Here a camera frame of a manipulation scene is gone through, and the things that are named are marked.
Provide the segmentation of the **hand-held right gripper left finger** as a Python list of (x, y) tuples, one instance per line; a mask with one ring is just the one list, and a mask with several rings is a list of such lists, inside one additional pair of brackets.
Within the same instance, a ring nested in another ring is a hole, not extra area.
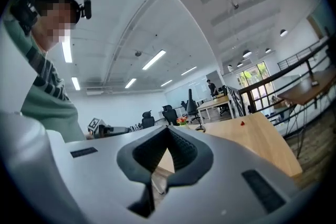
[(130, 181), (117, 163), (122, 147), (160, 129), (64, 144), (64, 180), (90, 224), (162, 224), (129, 209), (146, 186)]

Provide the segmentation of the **black metal railing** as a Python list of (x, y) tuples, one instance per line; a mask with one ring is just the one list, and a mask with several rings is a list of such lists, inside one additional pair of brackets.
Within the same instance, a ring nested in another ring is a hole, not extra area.
[[(317, 71), (336, 68), (336, 35), (324, 37), (322, 40), (328, 41), (327, 48), (321, 51), (320, 55), (320, 58), (325, 56), (325, 60), (315, 68), (311, 69), (309, 65), (302, 65), (291, 71), (279, 71), (248, 87), (232, 90), (231, 93), (238, 108), (239, 116), (247, 116), (260, 112), (282, 137), (295, 136), (297, 138), (299, 132), (297, 131), (297, 127), (293, 125), (295, 121), (293, 115), (298, 112), (299, 106), (289, 104), (287, 101), (279, 98), (279, 95)], [(314, 105), (309, 107), (305, 138), (308, 136), (309, 124), (320, 119), (326, 110), (330, 109), (336, 119), (336, 83), (329, 90), (328, 95), (332, 103), (326, 97), (323, 97), (317, 101), (317, 108)]]
[(321, 51), (325, 50), (327, 46), (327, 40), (319, 40), (285, 60), (278, 62), (277, 65), (280, 71), (291, 71), (302, 65), (309, 65), (309, 67), (313, 69), (325, 60), (326, 57), (320, 58), (320, 55)]

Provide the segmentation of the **large glass window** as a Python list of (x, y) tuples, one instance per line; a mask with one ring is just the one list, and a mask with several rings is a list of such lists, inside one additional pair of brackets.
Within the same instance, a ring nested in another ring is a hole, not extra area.
[(248, 87), (254, 83), (262, 81), (270, 76), (265, 62), (258, 63), (236, 75), (241, 88)]

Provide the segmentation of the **white pot of pink flowers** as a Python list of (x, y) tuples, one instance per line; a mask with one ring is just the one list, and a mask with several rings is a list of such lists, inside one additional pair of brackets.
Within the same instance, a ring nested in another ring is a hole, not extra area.
[(184, 127), (186, 129), (189, 129), (188, 120), (187, 120), (187, 117), (185, 117), (185, 116), (177, 118), (176, 123), (180, 127)]

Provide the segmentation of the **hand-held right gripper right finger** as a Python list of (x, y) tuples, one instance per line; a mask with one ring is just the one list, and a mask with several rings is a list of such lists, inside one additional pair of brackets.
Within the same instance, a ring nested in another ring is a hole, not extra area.
[(224, 138), (185, 130), (212, 150), (211, 169), (195, 184), (170, 188), (155, 224), (294, 224), (314, 187), (292, 178), (249, 149)]

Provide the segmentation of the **person's green printed shirt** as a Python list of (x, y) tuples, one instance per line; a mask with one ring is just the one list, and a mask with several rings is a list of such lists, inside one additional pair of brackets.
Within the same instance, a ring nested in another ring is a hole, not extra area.
[(59, 132), (66, 143), (85, 140), (78, 123), (78, 111), (53, 62), (39, 49), (32, 35), (25, 36), (17, 20), (5, 20), (4, 26), (20, 53), (37, 72), (23, 103), (22, 114), (39, 121), (47, 130)]

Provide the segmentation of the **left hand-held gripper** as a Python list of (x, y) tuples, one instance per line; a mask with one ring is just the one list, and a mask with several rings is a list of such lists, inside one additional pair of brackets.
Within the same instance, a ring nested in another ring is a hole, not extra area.
[(130, 132), (129, 127), (112, 127), (101, 119), (93, 118), (88, 125), (89, 138), (104, 138), (111, 134), (118, 136)]

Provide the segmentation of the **dark wooden table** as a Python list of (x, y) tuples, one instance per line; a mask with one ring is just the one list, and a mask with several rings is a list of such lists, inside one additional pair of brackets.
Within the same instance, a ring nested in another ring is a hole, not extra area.
[[(318, 81), (318, 86), (312, 86), (313, 81)], [(336, 83), (336, 68), (328, 68), (323, 71), (317, 71), (307, 78), (303, 79), (300, 83), (281, 93), (279, 98), (287, 101), (289, 104), (298, 105), (298, 112), (294, 113), (295, 121), (294, 126), (297, 127), (297, 157), (300, 156), (303, 142), (305, 139), (306, 128), (308, 124), (308, 110), (311, 105), (318, 107), (317, 101), (326, 97), (329, 98), (329, 90)]]

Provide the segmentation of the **black desk lamp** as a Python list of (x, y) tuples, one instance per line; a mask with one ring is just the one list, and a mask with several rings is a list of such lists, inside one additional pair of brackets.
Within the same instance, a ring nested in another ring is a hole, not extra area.
[(196, 105), (196, 102), (193, 100), (192, 89), (188, 90), (187, 114), (188, 116), (193, 116), (194, 117), (193, 119), (198, 121), (198, 127), (196, 127), (195, 130), (205, 133), (206, 128), (201, 123), (202, 117), (199, 116), (198, 114), (198, 106)]

